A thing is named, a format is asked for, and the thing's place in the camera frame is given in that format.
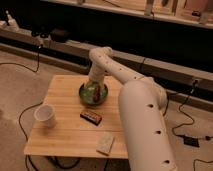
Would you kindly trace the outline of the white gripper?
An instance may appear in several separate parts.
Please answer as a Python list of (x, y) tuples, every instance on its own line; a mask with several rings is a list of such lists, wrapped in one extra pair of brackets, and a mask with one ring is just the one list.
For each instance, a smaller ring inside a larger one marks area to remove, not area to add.
[(104, 89), (104, 75), (89, 74), (85, 88), (95, 92), (101, 92)]

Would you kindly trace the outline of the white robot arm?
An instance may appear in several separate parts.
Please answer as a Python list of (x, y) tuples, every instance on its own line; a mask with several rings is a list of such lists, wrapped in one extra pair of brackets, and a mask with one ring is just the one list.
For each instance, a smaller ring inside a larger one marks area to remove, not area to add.
[(161, 113), (165, 89), (112, 56), (110, 47), (89, 51), (89, 80), (102, 82), (108, 72), (122, 84), (118, 107), (131, 171), (178, 171)]

